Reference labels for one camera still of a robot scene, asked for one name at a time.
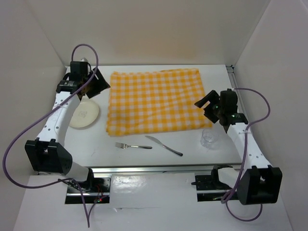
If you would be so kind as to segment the yellow white checkered cloth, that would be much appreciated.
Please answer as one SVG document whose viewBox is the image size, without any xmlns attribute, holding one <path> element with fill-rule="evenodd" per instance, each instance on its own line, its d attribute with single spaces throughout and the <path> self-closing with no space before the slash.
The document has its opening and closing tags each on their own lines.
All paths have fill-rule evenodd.
<svg viewBox="0 0 308 231">
<path fill-rule="evenodd" d="M 211 128 L 194 104 L 205 96 L 199 69 L 111 74 L 106 132 L 135 134 Z"/>
</svg>

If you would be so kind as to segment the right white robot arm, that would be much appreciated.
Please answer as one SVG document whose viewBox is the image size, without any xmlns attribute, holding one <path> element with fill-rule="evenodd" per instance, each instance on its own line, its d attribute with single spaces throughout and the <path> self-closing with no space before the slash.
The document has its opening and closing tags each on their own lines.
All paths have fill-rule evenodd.
<svg viewBox="0 0 308 231">
<path fill-rule="evenodd" d="M 219 122 L 223 126 L 242 160 L 239 172 L 235 173 L 235 183 L 221 202 L 227 203 L 235 193 L 243 205 L 276 203 L 282 171 L 273 167 L 261 152 L 250 129 L 254 122 L 249 122 L 243 113 L 238 112 L 237 104 L 236 89 L 220 93 L 212 90 L 194 104 L 203 108 L 205 117 L 212 123 Z"/>
</svg>

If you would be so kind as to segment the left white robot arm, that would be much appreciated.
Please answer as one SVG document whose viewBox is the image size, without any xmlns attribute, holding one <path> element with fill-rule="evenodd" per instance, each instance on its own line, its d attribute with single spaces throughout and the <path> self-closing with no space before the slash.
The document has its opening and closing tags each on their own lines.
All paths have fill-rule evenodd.
<svg viewBox="0 0 308 231">
<path fill-rule="evenodd" d="M 70 72 L 65 74 L 56 88 L 52 113 L 34 140 L 27 140 L 25 151 L 36 172 L 54 173 L 73 178 L 84 192 L 95 186 L 92 169 L 73 161 L 65 149 L 64 140 L 74 111 L 83 96 L 92 98 L 110 88 L 99 70 L 92 69 L 86 59 L 72 61 Z"/>
</svg>

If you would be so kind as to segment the cream round plate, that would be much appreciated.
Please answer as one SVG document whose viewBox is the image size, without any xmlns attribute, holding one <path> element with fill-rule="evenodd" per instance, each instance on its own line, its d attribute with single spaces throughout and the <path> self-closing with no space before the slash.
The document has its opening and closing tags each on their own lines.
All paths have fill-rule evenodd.
<svg viewBox="0 0 308 231">
<path fill-rule="evenodd" d="M 75 109 L 69 126 L 72 128 L 85 128 L 97 119 L 99 111 L 98 104 L 93 100 L 82 100 Z"/>
</svg>

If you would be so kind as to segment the clear plastic cup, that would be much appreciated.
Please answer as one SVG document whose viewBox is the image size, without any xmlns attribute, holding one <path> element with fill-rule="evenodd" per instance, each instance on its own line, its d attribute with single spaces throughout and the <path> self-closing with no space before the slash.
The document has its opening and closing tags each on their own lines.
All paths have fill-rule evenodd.
<svg viewBox="0 0 308 231">
<path fill-rule="evenodd" d="M 202 131 L 200 144 L 208 149 L 216 149 L 218 147 L 219 134 L 211 129 Z"/>
</svg>

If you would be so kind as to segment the silver table knife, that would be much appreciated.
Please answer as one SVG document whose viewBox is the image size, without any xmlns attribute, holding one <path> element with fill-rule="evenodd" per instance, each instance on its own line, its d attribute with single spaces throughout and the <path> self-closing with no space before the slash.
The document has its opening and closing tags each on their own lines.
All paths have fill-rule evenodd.
<svg viewBox="0 0 308 231">
<path fill-rule="evenodd" d="M 175 154 L 175 155 L 177 155 L 177 156 L 180 156 L 180 157 L 183 156 L 183 153 L 178 152 L 178 151 L 175 151 L 175 150 L 169 148 L 168 146 L 164 145 L 164 144 L 163 144 L 160 140 L 158 140 L 157 138 L 155 138 L 155 137 L 153 137 L 153 136 L 148 136 L 148 135 L 146 135 L 145 137 L 148 138 L 148 139 L 150 139 L 150 140 L 152 140 L 153 142 L 157 143 L 158 145 L 162 146 L 162 147 L 165 148 L 166 150 L 172 152 L 173 154 Z"/>
</svg>

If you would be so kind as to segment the silver fork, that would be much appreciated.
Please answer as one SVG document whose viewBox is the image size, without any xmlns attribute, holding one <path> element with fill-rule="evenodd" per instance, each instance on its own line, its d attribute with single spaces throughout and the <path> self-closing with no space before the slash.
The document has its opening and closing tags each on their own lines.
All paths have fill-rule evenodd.
<svg viewBox="0 0 308 231">
<path fill-rule="evenodd" d="M 128 145 L 124 143 L 115 143 L 115 147 L 121 148 L 121 149 L 127 149 L 127 148 L 139 148 L 139 149 L 152 149 L 152 146 L 137 146 L 137 145 Z"/>
</svg>

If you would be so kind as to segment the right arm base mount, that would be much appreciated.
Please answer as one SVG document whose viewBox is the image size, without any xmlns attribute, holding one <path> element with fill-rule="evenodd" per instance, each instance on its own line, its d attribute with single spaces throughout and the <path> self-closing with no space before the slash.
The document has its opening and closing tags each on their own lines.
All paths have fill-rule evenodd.
<svg viewBox="0 0 308 231">
<path fill-rule="evenodd" d="M 210 173 L 195 175 L 192 186 L 196 187 L 197 201 L 220 201 L 223 195 L 231 188 L 218 180 L 218 170 L 212 169 Z"/>
</svg>

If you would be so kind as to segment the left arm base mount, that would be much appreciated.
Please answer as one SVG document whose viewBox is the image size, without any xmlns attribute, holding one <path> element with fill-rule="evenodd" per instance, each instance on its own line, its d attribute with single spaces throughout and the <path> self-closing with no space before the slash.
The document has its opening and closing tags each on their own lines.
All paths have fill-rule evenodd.
<svg viewBox="0 0 308 231">
<path fill-rule="evenodd" d="M 80 190 L 76 183 L 69 181 L 67 185 L 65 204 L 82 204 Z M 108 204 L 110 202 L 111 177 L 93 177 L 90 181 L 78 182 L 82 189 L 85 204 Z"/>
</svg>

